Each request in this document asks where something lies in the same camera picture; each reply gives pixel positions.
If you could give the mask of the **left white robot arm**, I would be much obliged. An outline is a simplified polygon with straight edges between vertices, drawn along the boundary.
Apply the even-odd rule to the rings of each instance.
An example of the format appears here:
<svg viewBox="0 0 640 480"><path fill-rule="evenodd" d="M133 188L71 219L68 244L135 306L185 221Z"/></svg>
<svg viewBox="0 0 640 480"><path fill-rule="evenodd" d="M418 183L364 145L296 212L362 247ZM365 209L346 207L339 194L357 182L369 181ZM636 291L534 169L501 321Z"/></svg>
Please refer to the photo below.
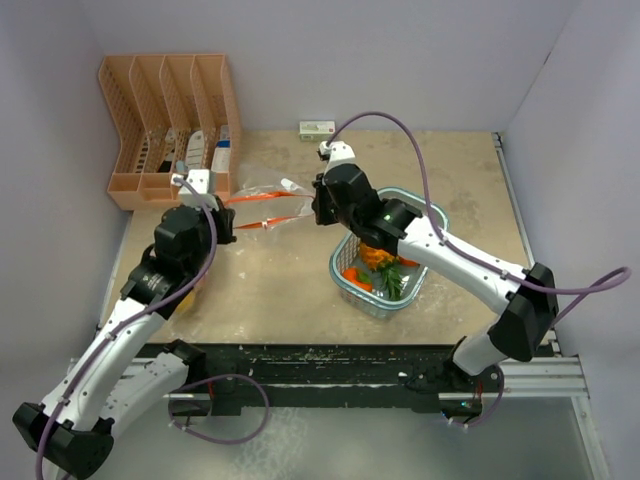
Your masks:
<svg viewBox="0 0 640 480"><path fill-rule="evenodd" d="M213 262L218 245L235 241L233 210L215 195L166 211L110 318L59 385L38 403L22 403L12 421L45 462L77 479L91 477L132 421L179 387L194 392L206 378L204 355L177 341L149 370L120 379L148 339L184 303Z"/></svg>

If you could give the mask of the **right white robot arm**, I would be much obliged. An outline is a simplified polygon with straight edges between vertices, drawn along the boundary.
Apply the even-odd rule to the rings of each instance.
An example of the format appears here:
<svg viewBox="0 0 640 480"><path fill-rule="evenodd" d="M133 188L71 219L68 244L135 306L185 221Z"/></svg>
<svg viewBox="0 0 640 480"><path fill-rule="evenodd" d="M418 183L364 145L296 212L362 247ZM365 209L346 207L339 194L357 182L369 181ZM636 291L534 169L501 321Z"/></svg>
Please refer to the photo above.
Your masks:
<svg viewBox="0 0 640 480"><path fill-rule="evenodd" d="M342 224L365 244L444 276L495 314L491 325L456 344L444 369L452 389L469 390L485 369L506 359L534 357L558 314L550 268L509 263L450 235L422 198L384 198L354 164L318 174L313 187L318 224Z"/></svg>

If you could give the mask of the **clear orange-zip bag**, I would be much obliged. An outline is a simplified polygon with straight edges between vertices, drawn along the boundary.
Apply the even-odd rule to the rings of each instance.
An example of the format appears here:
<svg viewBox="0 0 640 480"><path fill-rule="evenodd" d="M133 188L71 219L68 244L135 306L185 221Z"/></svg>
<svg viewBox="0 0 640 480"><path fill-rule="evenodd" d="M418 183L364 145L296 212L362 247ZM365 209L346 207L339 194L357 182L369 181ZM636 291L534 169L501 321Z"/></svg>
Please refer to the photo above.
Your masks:
<svg viewBox="0 0 640 480"><path fill-rule="evenodd" d="M202 290L202 285L196 285L177 305L175 314L181 316L190 314L198 306Z"/></svg>

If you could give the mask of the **orange peeled fruit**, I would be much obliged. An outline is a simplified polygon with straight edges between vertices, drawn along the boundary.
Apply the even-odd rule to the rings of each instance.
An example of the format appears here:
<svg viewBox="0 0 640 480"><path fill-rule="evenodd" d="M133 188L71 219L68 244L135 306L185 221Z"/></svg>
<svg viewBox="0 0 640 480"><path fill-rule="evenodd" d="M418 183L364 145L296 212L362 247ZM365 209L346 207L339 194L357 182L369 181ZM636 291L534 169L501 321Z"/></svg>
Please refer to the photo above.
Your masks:
<svg viewBox="0 0 640 480"><path fill-rule="evenodd" d="M382 284L391 301L399 301L402 293L402 278L397 257L381 249L374 249L364 242L358 244L358 253L366 267L381 276Z"/></svg>

